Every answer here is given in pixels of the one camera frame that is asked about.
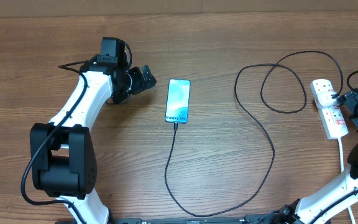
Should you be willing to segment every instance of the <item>wall outlet socket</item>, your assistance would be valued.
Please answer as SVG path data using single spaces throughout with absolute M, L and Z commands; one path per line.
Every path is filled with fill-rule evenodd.
M 332 91 L 333 85 L 329 80 L 319 79 L 310 83 L 311 92 L 313 94 L 316 104 L 318 101 L 318 94 L 324 91 Z M 332 105 L 326 108 L 319 108 L 318 113 L 323 123 L 324 130 L 328 139 L 337 139 L 345 136 L 349 131 L 345 123 L 345 119 L 342 115 L 342 111 L 337 105 Z

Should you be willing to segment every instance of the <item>wooden table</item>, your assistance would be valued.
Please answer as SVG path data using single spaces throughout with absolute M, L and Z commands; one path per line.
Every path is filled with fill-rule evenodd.
M 168 181 L 185 208 L 205 214 L 249 198 L 272 158 L 262 130 L 234 98 L 242 67 L 274 63 L 300 50 L 322 50 L 338 60 L 345 76 L 358 69 L 358 11 L 0 19 L 0 223 L 71 218 L 63 205 L 25 203 L 19 186 L 30 159 L 30 128 L 47 123 L 78 81 L 57 65 L 91 58 L 103 36 L 128 42 L 133 64 L 149 65 L 157 79 L 155 88 L 126 105 L 104 105 L 92 129 L 96 189 L 116 218 L 189 217 L 163 181 L 173 136 L 172 124 L 164 121 L 170 78 L 190 79 L 192 86 L 190 119 L 179 127 Z M 259 96 L 269 68 L 250 68 L 240 77 L 239 98 L 270 133 L 276 158 L 258 196 L 225 217 L 278 209 L 339 173 L 337 142 L 326 139 L 308 87 L 314 79 L 327 78 L 338 90 L 337 68 L 317 54 L 297 55 L 283 64 L 299 74 L 308 104 L 296 114 L 273 112 Z M 358 87 L 358 77 L 352 82 Z M 264 97 L 281 110 L 300 108 L 303 102 L 299 83 L 283 69 L 268 78 Z M 348 126 L 346 156 L 358 142 L 354 125 Z M 27 191 L 35 200 L 48 199 L 30 177 Z M 352 208 L 358 223 L 358 204 Z M 347 212 L 333 222 L 350 223 Z

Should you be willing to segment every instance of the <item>phone screen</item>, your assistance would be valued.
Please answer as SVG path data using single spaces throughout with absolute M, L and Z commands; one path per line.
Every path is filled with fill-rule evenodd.
M 169 80 L 165 121 L 187 123 L 190 100 L 189 80 Z

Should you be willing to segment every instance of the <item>white power strip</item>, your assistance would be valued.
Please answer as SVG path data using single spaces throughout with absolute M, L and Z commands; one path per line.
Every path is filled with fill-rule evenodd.
M 325 79 L 318 79 L 311 82 L 310 88 L 316 104 L 319 104 L 318 93 L 327 91 L 335 93 L 332 83 Z M 338 106 L 332 105 L 327 108 L 318 108 L 318 113 L 320 114 L 321 122 L 323 123 L 328 139 L 338 139 L 349 133 L 341 109 Z

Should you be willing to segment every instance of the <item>white cable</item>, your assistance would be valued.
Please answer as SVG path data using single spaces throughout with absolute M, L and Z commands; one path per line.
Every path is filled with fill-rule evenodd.
M 129 76 L 129 79 L 131 80 L 131 85 L 129 86 L 127 92 L 128 92 L 129 90 L 131 90 L 131 88 L 132 88 L 132 77 L 131 77 L 129 74 L 128 74 L 128 76 Z
M 338 144 L 339 144 L 339 162 L 341 163 L 341 172 L 344 170 L 343 165 L 343 148 L 342 148 L 342 141 L 341 138 L 338 138 Z M 351 217 L 352 224 L 356 224 L 356 221 L 354 220 L 354 215 L 352 212 L 352 209 L 350 206 L 347 208 L 347 211 L 349 212 L 349 216 Z

